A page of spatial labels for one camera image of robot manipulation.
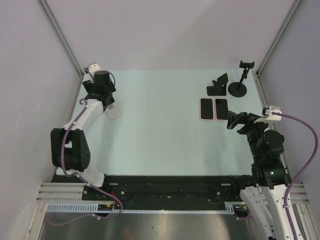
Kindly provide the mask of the pink case phone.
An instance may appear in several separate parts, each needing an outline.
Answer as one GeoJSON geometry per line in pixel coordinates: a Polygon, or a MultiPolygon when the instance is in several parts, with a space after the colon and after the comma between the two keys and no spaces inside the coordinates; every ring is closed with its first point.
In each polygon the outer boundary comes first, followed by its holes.
{"type": "Polygon", "coordinates": [[[228,101],[226,99],[215,99],[215,113],[216,118],[220,121],[228,120],[228,101]]]}

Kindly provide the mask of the black round-base phone stand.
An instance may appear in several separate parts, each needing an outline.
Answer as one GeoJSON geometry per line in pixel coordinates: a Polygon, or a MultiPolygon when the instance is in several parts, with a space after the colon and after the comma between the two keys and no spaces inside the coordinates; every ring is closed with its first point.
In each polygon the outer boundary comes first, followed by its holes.
{"type": "Polygon", "coordinates": [[[255,66],[255,62],[243,62],[242,60],[239,63],[239,68],[243,69],[241,78],[238,82],[232,82],[228,86],[228,93],[236,98],[244,97],[247,93],[247,87],[243,84],[243,81],[247,79],[248,73],[255,66]]]}

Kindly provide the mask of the black block phone stand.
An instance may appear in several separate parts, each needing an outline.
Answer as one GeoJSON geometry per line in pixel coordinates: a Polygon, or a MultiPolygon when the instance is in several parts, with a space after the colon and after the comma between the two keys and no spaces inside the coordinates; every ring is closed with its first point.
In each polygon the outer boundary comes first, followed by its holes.
{"type": "Polygon", "coordinates": [[[227,84],[229,82],[228,74],[224,73],[217,80],[212,80],[211,86],[206,87],[208,96],[226,96],[227,95],[227,84]]]}

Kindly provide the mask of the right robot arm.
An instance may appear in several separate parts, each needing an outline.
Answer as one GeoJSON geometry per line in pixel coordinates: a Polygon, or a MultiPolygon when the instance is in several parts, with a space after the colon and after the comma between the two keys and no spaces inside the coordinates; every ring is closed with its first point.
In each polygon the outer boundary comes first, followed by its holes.
{"type": "Polygon", "coordinates": [[[245,135],[253,164],[252,176],[230,188],[231,196],[237,201],[244,201],[255,220],[259,233],[266,240],[293,240],[294,224],[288,218],[290,213],[288,197],[285,192],[291,183],[280,155],[284,152],[284,136],[268,127],[281,120],[280,110],[275,107],[265,108],[263,115],[241,112],[227,113],[227,129],[237,125],[237,131],[245,135]]]}

